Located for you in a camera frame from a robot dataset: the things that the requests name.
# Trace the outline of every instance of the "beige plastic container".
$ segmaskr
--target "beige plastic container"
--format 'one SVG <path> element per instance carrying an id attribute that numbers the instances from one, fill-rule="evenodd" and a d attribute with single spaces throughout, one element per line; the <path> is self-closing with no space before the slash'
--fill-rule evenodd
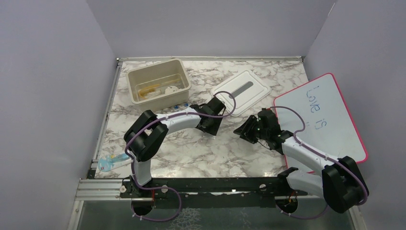
<path id="1" fill-rule="evenodd" d="M 187 102 L 191 88 L 179 59 L 132 70 L 127 73 L 127 83 L 131 101 L 141 111 L 157 111 Z"/>

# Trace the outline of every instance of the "container lid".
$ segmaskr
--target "container lid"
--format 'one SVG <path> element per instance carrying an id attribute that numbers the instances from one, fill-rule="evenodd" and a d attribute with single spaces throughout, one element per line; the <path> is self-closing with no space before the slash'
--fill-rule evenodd
<path id="1" fill-rule="evenodd" d="M 268 95 L 271 89 L 256 74 L 250 70 L 245 70 L 215 86 L 210 90 L 210 93 L 214 95 L 219 91 L 227 91 L 234 96 L 237 106 L 232 116 L 239 116 Z M 227 112 L 232 110 L 234 102 L 229 95 L 221 93 L 216 97 L 226 104 Z"/>

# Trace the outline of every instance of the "marble countertop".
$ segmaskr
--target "marble countertop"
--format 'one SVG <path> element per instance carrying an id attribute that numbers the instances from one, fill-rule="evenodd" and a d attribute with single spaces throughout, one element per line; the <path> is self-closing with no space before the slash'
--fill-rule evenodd
<path id="1" fill-rule="evenodd" d="M 99 158 L 124 152 L 123 136 L 141 113 L 130 100 L 126 73 L 155 63 L 158 61 L 123 63 Z M 269 85 L 271 93 L 240 116 L 223 119 L 216 137 L 203 134 L 197 129 L 184 129 L 167 135 L 158 153 L 152 158 L 152 176 L 259 177 L 275 176 L 283 171 L 286 164 L 282 155 L 260 144 L 250 144 L 233 134 L 233 131 L 250 115 L 256 115 L 261 108 L 272 106 L 276 96 L 308 82 L 302 62 L 185 60 L 183 65 L 192 82 L 189 105 L 208 102 L 212 98 L 210 90 L 214 86 L 247 69 Z M 180 105 L 178 109 L 171 107 L 156 113 L 171 113 L 185 108 L 184 105 Z M 95 178 L 124 178 L 129 176 L 130 172 L 130 165 L 109 172 L 101 172 L 97 168 Z"/>

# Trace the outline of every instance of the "purple cable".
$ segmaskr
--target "purple cable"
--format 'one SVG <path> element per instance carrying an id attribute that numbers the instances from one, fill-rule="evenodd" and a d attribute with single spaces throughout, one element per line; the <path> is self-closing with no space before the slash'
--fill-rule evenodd
<path id="1" fill-rule="evenodd" d="M 173 189 L 173 188 L 170 188 L 170 187 L 152 187 L 152 188 L 145 188 L 145 187 L 142 187 L 142 186 L 137 182 L 137 179 L 135 178 L 135 167 L 134 167 L 134 164 L 135 164 L 135 157 L 134 157 L 132 154 L 130 154 L 130 153 L 128 152 L 128 148 L 130 147 L 130 145 L 131 145 L 131 144 L 134 142 L 134 140 L 135 140 L 141 133 L 143 133 L 146 129 L 148 129 L 149 127 L 151 127 L 151 126 L 154 125 L 155 123 L 158 123 L 158 122 L 160 122 L 160 121 L 162 121 L 162 120 L 170 119 L 170 118 L 173 118 L 173 117 L 176 117 L 176 116 L 189 115 L 189 114 L 190 114 L 190 115 L 206 116 L 206 117 L 210 117 L 210 118 L 224 118 L 224 117 L 230 116 L 230 115 L 235 111 L 235 109 L 236 109 L 236 106 L 237 106 L 236 99 L 234 98 L 234 96 L 233 96 L 231 93 L 226 92 L 226 91 L 219 91 L 219 92 L 217 92 L 216 94 L 214 94 L 214 96 L 216 96 L 216 95 L 219 94 L 219 93 L 227 93 L 228 95 L 230 95 L 231 99 L 233 99 L 234 107 L 233 107 L 233 109 L 232 109 L 228 114 L 226 114 L 226 115 L 221 115 L 221 116 L 207 115 L 207 114 L 201 114 L 201 113 L 195 113 L 195 112 L 188 112 L 188 113 L 184 112 L 184 113 L 172 114 L 172 115 L 169 115 L 167 118 L 166 118 L 166 117 L 162 117 L 162 118 L 159 118 L 159 119 L 157 119 L 157 120 L 152 121 L 151 123 L 149 123 L 148 125 L 146 125 L 144 128 L 142 128 L 138 133 L 136 133 L 135 136 L 133 136 L 133 138 L 131 138 L 131 140 L 127 143 L 127 145 L 125 146 L 124 152 L 127 154 L 127 156 L 129 156 L 129 157 L 132 159 L 132 162 L 131 162 L 131 172 L 132 172 L 132 177 L 133 177 L 133 179 L 134 179 L 134 181 L 135 181 L 136 186 L 137 186 L 138 188 L 144 189 L 144 190 L 155 190 L 155 189 L 163 189 L 163 188 L 164 188 L 164 189 L 169 189 L 169 190 L 173 191 L 174 193 L 176 193 L 176 195 L 178 196 L 178 199 L 179 199 L 179 208 L 178 208 L 178 210 L 176 211 L 176 213 L 175 213 L 173 216 L 171 216 L 171 217 L 169 217 L 169 218 L 165 218 L 165 219 L 153 219 L 153 218 L 148 218 L 148 217 L 142 217 L 142 216 L 137 215 L 137 214 L 134 212 L 133 208 L 131 207 L 131 210 L 132 210 L 132 212 L 133 212 L 133 217 L 139 217 L 140 219 L 146 219 L 146 220 L 155 221 L 155 222 L 165 222 L 165 221 L 171 220 L 171 219 L 177 217 L 177 216 L 179 215 L 180 211 L 182 210 L 182 200 L 181 200 L 181 198 L 180 198 L 180 194 L 178 193 L 178 191 L 176 191 L 176 190 Z"/>
<path id="2" fill-rule="evenodd" d="M 304 129 L 306 128 L 306 124 L 305 124 L 305 121 L 303 120 L 303 118 L 302 118 L 295 110 L 293 110 L 293 109 L 291 109 L 291 108 L 289 108 L 289 107 L 285 107 L 285 106 L 271 106 L 270 108 L 271 108 L 271 109 L 272 109 L 272 108 L 287 109 L 287 110 L 292 111 L 294 114 L 296 114 L 296 116 L 298 116 L 298 118 L 300 119 L 300 121 L 301 121 L 302 124 L 303 124 L 303 128 L 302 128 L 302 129 L 299 129 L 299 130 L 296 130 L 296 131 L 293 133 L 293 138 L 294 138 L 294 140 L 295 140 L 297 143 L 299 143 L 300 145 L 302 145 L 305 149 L 311 151 L 312 153 L 316 154 L 317 156 L 322 157 L 322 158 L 326 158 L 327 160 L 329 160 L 329 161 L 331 161 L 331 162 L 337 164 L 337 165 L 340 166 L 342 169 L 344 169 L 350 176 L 352 176 L 352 177 L 355 179 L 355 181 L 357 181 L 357 183 L 361 186 L 362 191 L 363 191 L 363 193 L 364 193 L 363 200 L 362 200 L 361 202 L 359 202 L 357 205 L 363 205 L 363 204 L 365 204 L 365 202 L 366 202 L 367 199 L 368 199 L 368 192 L 367 192 L 367 189 L 365 188 L 365 186 L 364 186 L 364 184 L 361 182 L 361 180 L 360 180 L 353 172 L 351 172 L 349 169 L 347 169 L 344 165 L 342 165 L 340 162 L 336 161 L 335 159 L 330 158 L 330 157 L 326 157 L 323 153 L 320 153 L 320 152 L 314 150 L 313 148 L 311 148 L 310 146 L 308 146 L 308 145 L 304 144 L 303 142 L 299 141 L 299 139 L 297 138 L 296 134 L 299 133 L 299 132 L 303 132 Z M 324 209 L 324 211 L 323 211 L 322 213 L 320 213 L 319 215 L 317 215 L 317 216 L 315 216 L 315 217 L 299 217 L 299 216 L 294 216 L 294 215 L 290 215 L 290 217 L 297 218 L 297 219 L 315 219 L 315 218 L 318 218 L 318 217 L 322 216 L 324 213 L 326 213 L 327 210 L 328 210 L 328 206 L 326 206 L 326 208 Z"/>
<path id="3" fill-rule="evenodd" d="M 294 214 L 286 213 L 286 212 L 282 211 L 282 209 L 279 206 L 276 206 L 276 207 L 281 211 L 281 213 L 283 213 L 283 214 L 285 214 L 285 215 L 287 215 L 289 217 L 293 217 L 295 219 L 317 219 L 320 216 L 324 215 L 328 211 L 328 205 L 326 205 L 326 207 L 324 208 L 324 210 L 322 212 L 320 212 L 319 214 L 317 214 L 317 215 L 315 215 L 313 217 L 301 217 L 301 216 L 297 216 L 297 215 L 294 215 Z"/>

